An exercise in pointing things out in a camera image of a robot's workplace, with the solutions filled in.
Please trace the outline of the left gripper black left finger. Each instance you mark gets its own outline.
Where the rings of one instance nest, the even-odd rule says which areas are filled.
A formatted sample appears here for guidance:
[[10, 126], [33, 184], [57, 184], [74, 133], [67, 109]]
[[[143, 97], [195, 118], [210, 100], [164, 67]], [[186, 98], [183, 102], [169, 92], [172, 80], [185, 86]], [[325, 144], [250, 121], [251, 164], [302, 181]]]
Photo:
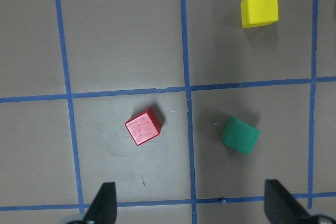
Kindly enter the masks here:
[[103, 183], [91, 206], [84, 215], [84, 223], [115, 223], [117, 194], [115, 182]]

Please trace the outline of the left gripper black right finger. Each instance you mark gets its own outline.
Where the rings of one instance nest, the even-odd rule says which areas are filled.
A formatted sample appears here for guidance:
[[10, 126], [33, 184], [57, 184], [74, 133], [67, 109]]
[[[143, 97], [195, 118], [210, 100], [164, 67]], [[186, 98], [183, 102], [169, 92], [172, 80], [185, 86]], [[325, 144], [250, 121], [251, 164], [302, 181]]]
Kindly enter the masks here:
[[264, 212], [270, 223], [310, 223], [311, 219], [277, 179], [265, 180]]

